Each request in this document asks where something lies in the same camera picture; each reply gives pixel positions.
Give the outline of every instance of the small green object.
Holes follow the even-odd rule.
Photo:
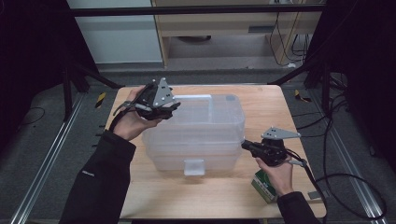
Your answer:
[[[268,175],[263,170],[258,171],[254,175],[251,185],[253,185],[266,202],[271,203],[276,199],[276,191],[272,187]]]

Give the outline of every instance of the wooden table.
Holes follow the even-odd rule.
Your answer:
[[[246,117],[247,140],[260,142],[271,126],[296,132],[283,92],[270,85],[172,86],[174,95],[225,94],[239,97]],[[131,88],[119,90],[107,121],[126,99]],[[204,176],[184,176],[183,171],[157,171],[146,155],[139,137],[132,141],[137,150],[131,163],[131,185],[121,218],[271,218],[281,217],[276,203],[267,203],[251,185],[260,169],[244,150],[231,171],[206,171]],[[306,158],[301,140],[286,139],[285,146]],[[309,201],[315,215],[326,214],[322,200],[310,200],[315,188],[305,171],[293,169],[293,186]]]

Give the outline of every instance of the plastic storage bin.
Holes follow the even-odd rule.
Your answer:
[[[173,117],[143,131],[147,155],[158,170],[233,169],[242,153],[245,115],[232,94],[176,95],[181,102]]]

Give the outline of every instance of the person's right hand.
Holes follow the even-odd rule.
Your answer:
[[[260,168],[268,174],[271,185],[279,196],[294,192],[292,187],[293,165],[287,162],[290,159],[291,158],[288,157],[284,163],[272,167],[265,164],[262,159],[256,158],[256,162],[259,164]]]
[[[132,101],[141,92],[145,86],[140,86],[137,88],[131,89],[127,101]],[[114,127],[114,134],[122,137],[127,141],[131,141],[132,139],[136,138],[139,134],[145,131],[147,128],[156,127],[158,123],[160,123],[161,119],[155,120],[146,120],[141,118],[136,111],[131,111],[126,113],[117,125]]]

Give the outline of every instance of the black curtain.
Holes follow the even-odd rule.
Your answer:
[[[396,1],[328,0],[307,58],[347,77],[346,98],[375,155],[396,172]],[[319,81],[310,69],[307,80]]]
[[[97,72],[75,18],[52,9],[69,9],[65,0],[0,0],[0,153],[18,130],[36,94],[63,83],[70,59]],[[89,88],[84,74],[71,80]]]

